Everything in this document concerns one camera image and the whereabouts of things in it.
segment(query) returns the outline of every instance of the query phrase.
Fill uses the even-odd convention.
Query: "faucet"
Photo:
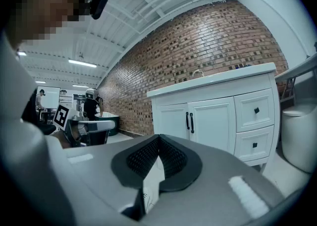
[[[197,70],[195,70],[195,71],[193,72],[192,77],[194,77],[194,74],[195,74],[195,73],[202,73],[203,77],[205,76],[205,75],[204,75],[204,72],[202,72],[201,70],[197,69]]]

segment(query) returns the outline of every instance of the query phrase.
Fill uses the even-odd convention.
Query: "white countertop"
[[[281,82],[290,78],[295,78],[308,73],[317,68],[317,53],[307,58],[294,68],[285,71],[275,77],[276,82]]]
[[[212,85],[216,83],[241,79],[241,78],[245,78],[249,76],[270,73],[275,71],[276,71],[276,67],[273,62],[267,63],[267,64],[261,64],[261,65],[247,66],[247,67],[243,67],[239,69],[234,69],[234,70],[230,70],[230,71],[226,71],[222,73],[216,73],[209,76],[177,83],[177,84],[167,86],[161,89],[152,90],[147,92],[147,96],[148,97],[161,96],[164,94],[175,93],[178,91],[203,87],[207,85]]]

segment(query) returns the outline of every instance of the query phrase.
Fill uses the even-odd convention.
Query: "white toilet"
[[[282,112],[282,150],[285,158],[305,172],[317,164],[317,104],[298,104]]]

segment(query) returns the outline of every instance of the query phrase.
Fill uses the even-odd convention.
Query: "cabinet door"
[[[192,141],[234,154],[236,114],[233,97],[189,103],[188,111]]]
[[[187,129],[186,123],[187,112],[187,104],[157,107],[158,134],[169,134],[176,137],[189,139],[189,130]]]

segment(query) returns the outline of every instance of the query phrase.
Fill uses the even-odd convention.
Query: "brick wall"
[[[120,116],[120,128],[152,134],[151,100],[146,93],[246,64],[288,66],[265,25],[236,0],[200,6],[183,13],[136,44],[99,86],[104,111]]]

